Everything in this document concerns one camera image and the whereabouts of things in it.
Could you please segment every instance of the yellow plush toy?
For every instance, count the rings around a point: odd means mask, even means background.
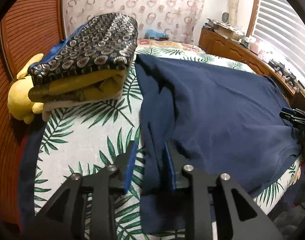
[[[43,103],[34,103],[28,98],[28,92],[33,87],[31,76],[26,76],[31,64],[39,62],[44,54],[33,56],[22,70],[17,74],[15,81],[8,92],[8,109],[10,114],[17,120],[24,120],[30,124],[35,114],[41,114]]]

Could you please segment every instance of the bed sheet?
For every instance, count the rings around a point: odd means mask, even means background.
[[[138,41],[136,54],[193,60],[254,73],[249,66],[233,60],[206,54],[196,46],[169,41]],[[139,200],[144,171],[143,147],[140,138],[139,112],[142,95],[136,79],[134,64],[124,83],[120,100],[108,100],[71,108],[56,108],[48,120],[38,153],[34,206],[35,213],[74,172],[96,173],[113,163],[123,153],[130,140],[139,143],[131,187],[116,200],[118,239],[172,239],[184,237],[184,229],[156,235],[141,231]],[[288,187],[300,176],[300,158],[254,201],[267,214]],[[86,223],[89,236],[89,220]],[[213,223],[217,239],[216,223]]]

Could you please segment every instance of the silver bolt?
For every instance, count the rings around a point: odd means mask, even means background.
[[[183,169],[184,169],[185,171],[192,171],[194,168],[193,168],[192,165],[186,164],[186,165],[183,167]]]
[[[107,166],[108,171],[115,171],[117,169],[117,167],[113,164],[110,164]]]
[[[222,173],[220,175],[220,178],[223,180],[229,180],[230,179],[230,175],[228,173]]]
[[[82,175],[80,173],[72,173],[70,177],[72,180],[78,180],[82,177]]]

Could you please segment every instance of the white horizontal blind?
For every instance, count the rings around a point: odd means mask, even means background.
[[[305,25],[286,0],[259,0],[253,36],[269,42],[305,78]]]

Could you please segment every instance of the wooden dresser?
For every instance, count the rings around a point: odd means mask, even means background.
[[[243,46],[235,44],[234,42],[205,28],[201,31],[199,47],[208,54],[245,63],[257,74],[269,76],[278,85],[292,108],[298,108],[305,111],[305,91],[300,89],[299,92],[296,92],[285,82],[284,77],[275,73],[273,68],[259,59],[257,55],[249,49],[245,49]]]

